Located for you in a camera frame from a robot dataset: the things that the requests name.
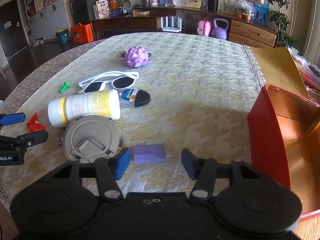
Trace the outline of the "red plastic clip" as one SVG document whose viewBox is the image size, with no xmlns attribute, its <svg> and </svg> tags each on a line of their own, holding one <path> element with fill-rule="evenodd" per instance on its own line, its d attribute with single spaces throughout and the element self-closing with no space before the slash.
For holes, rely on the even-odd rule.
<svg viewBox="0 0 320 240">
<path fill-rule="evenodd" d="M 46 130 L 46 126 L 39 123 L 39 117 L 37 113 L 34 113 L 31 119 L 27 122 L 26 126 L 31 133 Z"/>
</svg>

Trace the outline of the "round jar silver lid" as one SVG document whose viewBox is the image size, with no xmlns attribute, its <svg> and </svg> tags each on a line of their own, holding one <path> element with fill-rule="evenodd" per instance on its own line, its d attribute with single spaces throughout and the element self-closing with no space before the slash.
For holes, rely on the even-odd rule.
<svg viewBox="0 0 320 240">
<path fill-rule="evenodd" d="M 123 148 L 123 133 L 116 120 L 109 117 L 80 116 L 66 127 L 60 144 L 68 160 L 93 163 L 118 154 Z"/>
</svg>

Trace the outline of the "purple eraser block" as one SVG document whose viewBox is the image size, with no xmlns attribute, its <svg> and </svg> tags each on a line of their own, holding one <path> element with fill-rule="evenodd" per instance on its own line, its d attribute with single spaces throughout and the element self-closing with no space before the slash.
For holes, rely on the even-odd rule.
<svg viewBox="0 0 320 240">
<path fill-rule="evenodd" d="M 167 161 L 162 144 L 133 146 L 133 160 L 136 165 L 156 164 Z"/>
</svg>

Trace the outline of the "white yellow pill bottle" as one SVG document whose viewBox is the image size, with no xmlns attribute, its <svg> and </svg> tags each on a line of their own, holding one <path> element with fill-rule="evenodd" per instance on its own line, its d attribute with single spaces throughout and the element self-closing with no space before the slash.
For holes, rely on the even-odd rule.
<svg viewBox="0 0 320 240">
<path fill-rule="evenodd" d="M 54 127 L 66 127 L 76 118 L 86 115 L 99 115 L 118 120 L 119 95 L 112 89 L 57 98 L 49 102 L 47 113 Z"/>
</svg>

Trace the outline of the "small bottle black cap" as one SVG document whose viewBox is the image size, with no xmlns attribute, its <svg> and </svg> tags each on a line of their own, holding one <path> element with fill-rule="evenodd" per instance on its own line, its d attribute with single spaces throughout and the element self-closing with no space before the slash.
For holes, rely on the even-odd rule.
<svg viewBox="0 0 320 240">
<path fill-rule="evenodd" d="M 119 102 L 123 107 L 142 107 L 150 100 L 150 94 L 142 89 L 130 88 L 119 93 Z"/>
</svg>

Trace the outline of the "green chess pawn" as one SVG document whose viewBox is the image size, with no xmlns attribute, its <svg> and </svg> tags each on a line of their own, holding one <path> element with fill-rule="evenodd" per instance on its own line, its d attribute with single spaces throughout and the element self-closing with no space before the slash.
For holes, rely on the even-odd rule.
<svg viewBox="0 0 320 240">
<path fill-rule="evenodd" d="M 69 84 L 67 82 L 64 82 L 62 87 L 59 90 L 59 93 L 62 94 L 65 90 L 69 88 Z"/>
</svg>

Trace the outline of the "red metal tin box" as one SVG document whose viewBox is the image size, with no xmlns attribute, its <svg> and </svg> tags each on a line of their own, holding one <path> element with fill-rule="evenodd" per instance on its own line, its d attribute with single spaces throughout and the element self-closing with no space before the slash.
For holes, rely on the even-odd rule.
<svg viewBox="0 0 320 240">
<path fill-rule="evenodd" d="M 252 165 L 300 198 L 301 220 L 319 215 L 319 104 L 266 84 L 247 120 Z"/>
</svg>

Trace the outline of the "white sunglasses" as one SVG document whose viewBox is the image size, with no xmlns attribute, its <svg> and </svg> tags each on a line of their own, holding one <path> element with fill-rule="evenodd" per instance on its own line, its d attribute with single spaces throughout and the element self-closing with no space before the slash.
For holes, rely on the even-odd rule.
<svg viewBox="0 0 320 240">
<path fill-rule="evenodd" d="M 124 90 L 133 87 L 139 79 L 139 72 L 109 71 L 89 77 L 78 83 L 78 94 L 99 92 L 108 89 Z"/>
</svg>

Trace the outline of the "purple spiky ball toy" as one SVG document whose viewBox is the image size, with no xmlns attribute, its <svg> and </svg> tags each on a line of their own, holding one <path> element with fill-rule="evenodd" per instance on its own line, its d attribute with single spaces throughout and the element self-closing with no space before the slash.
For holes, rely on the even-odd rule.
<svg viewBox="0 0 320 240">
<path fill-rule="evenodd" d="M 130 47 L 121 55 L 130 68 L 145 66 L 151 56 L 152 54 L 148 53 L 143 47 Z"/>
</svg>

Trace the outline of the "orange gift bag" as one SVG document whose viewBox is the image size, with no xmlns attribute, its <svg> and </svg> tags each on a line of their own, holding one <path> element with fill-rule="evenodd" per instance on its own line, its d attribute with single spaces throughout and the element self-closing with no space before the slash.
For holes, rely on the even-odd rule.
<svg viewBox="0 0 320 240">
<path fill-rule="evenodd" d="M 78 23 L 76 26 L 71 27 L 71 35 L 74 43 L 89 43 L 94 41 L 90 24 Z"/>
</svg>

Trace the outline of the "purple kettlebell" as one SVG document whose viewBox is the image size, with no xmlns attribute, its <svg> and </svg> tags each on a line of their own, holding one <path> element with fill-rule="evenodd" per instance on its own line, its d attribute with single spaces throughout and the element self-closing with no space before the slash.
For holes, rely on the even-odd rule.
<svg viewBox="0 0 320 240">
<path fill-rule="evenodd" d="M 223 22 L 226 24 L 225 28 L 219 27 L 217 25 L 218 22 Z M 213 30 L 212 30 L 212 37 L 218 38 L 221 40 L 227 40 L 227 30 L 229 28 L 229 21 L 224 18 L 214 18 L 213 20 Z"/>
</svg>

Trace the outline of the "pink toy suitcase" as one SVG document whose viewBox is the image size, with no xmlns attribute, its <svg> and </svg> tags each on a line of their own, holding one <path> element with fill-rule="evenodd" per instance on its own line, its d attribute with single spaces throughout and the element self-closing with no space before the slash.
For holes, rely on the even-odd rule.
<svg viewBox="0 0 320 240">
<path fill-rule="evenodd" d="M 212 23 L 205 17 L 197 23 L 197 35 L 208 37 L 210 35 L 211 28 Z"/>
</svg>

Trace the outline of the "stack of colourful books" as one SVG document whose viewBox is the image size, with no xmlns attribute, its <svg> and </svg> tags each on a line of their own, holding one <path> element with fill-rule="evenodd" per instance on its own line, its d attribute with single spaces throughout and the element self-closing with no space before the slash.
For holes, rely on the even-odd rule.
<svg viewBox="0 0 320 240">
<path fill-rule="evenodd" d="M 292 54 L 292 58 L 305 85 L 319 92 L 319 66 L 297 54 Z"/>
</svg>

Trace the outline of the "white wifi router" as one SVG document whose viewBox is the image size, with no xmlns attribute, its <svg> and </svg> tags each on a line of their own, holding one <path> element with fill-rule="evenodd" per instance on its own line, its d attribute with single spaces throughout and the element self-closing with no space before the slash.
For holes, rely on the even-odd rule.
<svg viewBox="0 0 320 240">
<path fill-rule="evenodd" d="M 182 19 L 175 16 L 160 17 L 161 30 L 171 33 L 180 33 L 182 31 Z"/>
</svg>

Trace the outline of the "wooden tv cabinet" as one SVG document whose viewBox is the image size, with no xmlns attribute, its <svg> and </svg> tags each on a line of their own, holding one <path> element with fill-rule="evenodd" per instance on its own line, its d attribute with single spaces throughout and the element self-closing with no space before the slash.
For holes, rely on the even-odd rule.
<svg viewBox="0 0 320 240">
<path fill-rule="evenodd" d="M 207 9 L 191 7 L 135 7 L 131 16 L 117 16 L 102 20 L 93 20 L 91 27 L 95 38 L 100 39 L 103 31 L 111 33 L 134 33 L 143 31 L 161 31 L 168 20 L 174 25 L 181 25 L 182 33 L 197 34 L 197 23 L 206 18 L 213 22 L 223 18 L 228 23 L 217 22 L 218 27 L 227 27 L 227 40 L 256 48 L 274 48 L 277 45 L 278 34 L 268 26 L 248 21 L 238 16 Z"/>
</svg>

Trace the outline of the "black cylinder speaker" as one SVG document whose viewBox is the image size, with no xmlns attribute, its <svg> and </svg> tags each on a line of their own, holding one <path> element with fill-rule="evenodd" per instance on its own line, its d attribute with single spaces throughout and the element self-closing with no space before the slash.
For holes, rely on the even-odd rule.
<svg viewBox="0 0 320 240">
<path fill-rule="evenodd" d="M 219 0 L 208 0 L 207 9 L 210 11 L 218 11 Z"/>
</svg>

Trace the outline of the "bag of fruit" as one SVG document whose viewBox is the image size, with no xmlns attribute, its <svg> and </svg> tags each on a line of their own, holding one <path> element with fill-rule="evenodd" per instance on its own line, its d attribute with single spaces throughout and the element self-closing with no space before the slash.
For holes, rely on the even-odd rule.
<svg viewBox="0 0 320 240">
<path fill-rule="evenodd" d="M 236 14 L 238 18 L 246 21 L 253 21 L 255 9 L 253 2 L 249 0 L 236 0 L 235 1 Z"/>
</svg>

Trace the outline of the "blue paper bag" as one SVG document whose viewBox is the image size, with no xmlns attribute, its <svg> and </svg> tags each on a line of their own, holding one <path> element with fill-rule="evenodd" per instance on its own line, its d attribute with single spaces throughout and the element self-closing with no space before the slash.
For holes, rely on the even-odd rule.
<svg viewBox="0 0 320 240">
<path fill-rule="evenodd" d="M 253 22 L 268 25 L 268 13 L 269 13 L 269 5 L 268 3 L 260 4 L 257 2 L 253 2 L 254 8 L 254 16 Z"/>
</svg>

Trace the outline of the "potted green tree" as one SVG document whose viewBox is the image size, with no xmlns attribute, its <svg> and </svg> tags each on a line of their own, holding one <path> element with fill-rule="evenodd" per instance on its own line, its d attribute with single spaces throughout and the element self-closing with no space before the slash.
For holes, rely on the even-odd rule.
<svg viewBox="0 0 320 240">
<path fill-rule="evenodd" d="M 277 31 L 278 47 L 299 49 L 298 40 L 292 37 L 296 25 L 297 7 L 299 0 L 267 0 L 270 5 L 277 5 L 270 11 L 270 21 Z"/>
</svg>

